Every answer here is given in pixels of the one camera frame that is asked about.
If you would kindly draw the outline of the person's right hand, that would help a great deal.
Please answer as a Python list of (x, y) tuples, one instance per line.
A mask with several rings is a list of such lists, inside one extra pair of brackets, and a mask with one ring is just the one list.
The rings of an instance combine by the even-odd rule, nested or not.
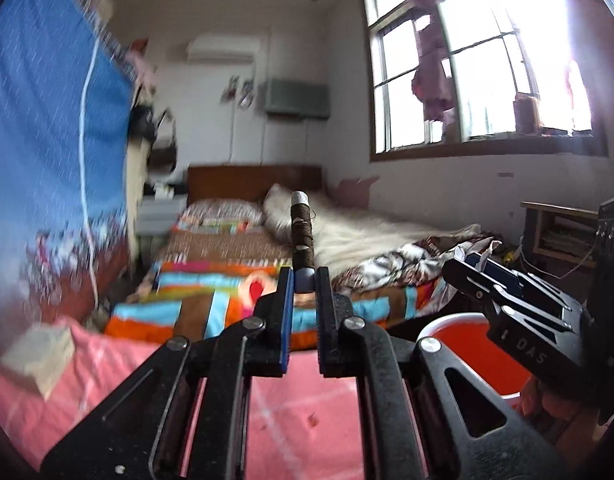
[(525, 418), (545, 412), (556, 422), (562, 422), (565, 428), (555, 443), (569, 446), (595, 446), (614, 421), (612, 415), (602, 424), (598, 408), (590, 408), (579, 401), (563, 398), (542, 385), (535, 376), (530, 376), (520, 390), (516, 411)]

